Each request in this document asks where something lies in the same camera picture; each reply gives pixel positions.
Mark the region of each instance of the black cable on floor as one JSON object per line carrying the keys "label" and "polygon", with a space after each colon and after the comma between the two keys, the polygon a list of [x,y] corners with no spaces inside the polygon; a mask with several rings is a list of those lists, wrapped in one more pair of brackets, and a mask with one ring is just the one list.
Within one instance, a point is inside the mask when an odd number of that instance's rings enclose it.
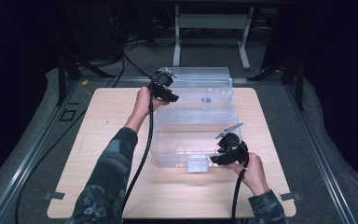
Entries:
{"label": "black cable on floor", "polygon": [[135,69],[135,71],[137,71],[140,74],[143,74],[147,77],[149,77],[150,79],[152,78],[150,75],[148,75],[146,72],[144,72],[142,69],[140,69],[133,61],[131,61],[131,59],[129,58],[129,56],[127,54],[123,54],[123,57],[126,58],[132,65],[132,67]]}
{"label": "black cable on floor", "polygon": [[24,180],[24,183],[21,186],[20,193],[19,193],[19,196],[18,196],[17,201],[16,201],[16,208],[15,208],[15,215],[14,215],[16,224],[19,224],[19,207],[20,207],[21,196],[22,196],[22,194],[24,192],[24,189],[25,189],[28,181],[31,179],[31,176],[33,175],[34,171],[42,163],[42,161],[46,158],[46,156],[51,152],[51,150],[53,148],[55,148],[57,146],[57,144],[63,139],[63,137],[69,132],[69,130],[71,130],[71,128],[80,120],[80,118],[86,113],[86,111],[87,111],[87,108],[75,119],[75,122],[73,122],[65,130],[65,132],[62,134],[62,136],[53,144],[53,146],[51,146],[51,148],[48,149],[48,151],[42,156],[42,158],[40,158],[40,160],[36,163],[34,168],[31,170],[31,172],[28,174],[28,176]]}
{"label": "black cable on floor", "polygon": [[112,79],[109,80],[109,82],[106,84],[106,87],[109,86],[109,84],[113,81],[113,79],[116,79],[115,81],[115,84],[113,84],[112,88],[114,88],[118,82],[120,81],[121,77],[123,76],[124,74],[124,70],[127,68],[128,64],[126,65],[125,64],[125,61],[124,61],[124,57],[121,56],[121,63],[122,63],[122,67],[121,67],[121,71],[118,73],[118,75]]}

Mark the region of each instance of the transparent plastic box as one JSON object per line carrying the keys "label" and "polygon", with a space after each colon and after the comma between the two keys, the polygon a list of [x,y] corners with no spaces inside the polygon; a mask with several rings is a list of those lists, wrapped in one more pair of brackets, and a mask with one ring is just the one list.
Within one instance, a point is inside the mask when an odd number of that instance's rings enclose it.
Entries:
{"label": "transparent plastic box", "polygon": [[[177,76],[169,89],[179,99],[156,111],[150,152],[157,167],[205,172],[219,149],[215,137],[239,123],[228,69],[168,69]],[[234,133],[242,139],[241,129]]]}

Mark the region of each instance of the black handheld controller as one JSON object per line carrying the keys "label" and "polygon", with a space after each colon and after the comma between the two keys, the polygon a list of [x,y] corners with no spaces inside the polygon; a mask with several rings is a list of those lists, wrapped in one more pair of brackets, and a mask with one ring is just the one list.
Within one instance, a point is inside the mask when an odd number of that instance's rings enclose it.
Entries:
{"label": "black handheld controller", "polygon": [[249,160],[247,145],[240,141],[235,133],[226,134],[217,145],[220,146],[220,149],[217,150],[220,154],[210,157],[213,163],[228,165],[235,161],[246,163]]}
{"label": "black handheld controller", "polygon": [[168,87],[173,83],[174,74],[168,68],[159,69],[156,74],[151,78],[148,86],[151,93],[163,101],[176,102],[179,96],[172,93]]}

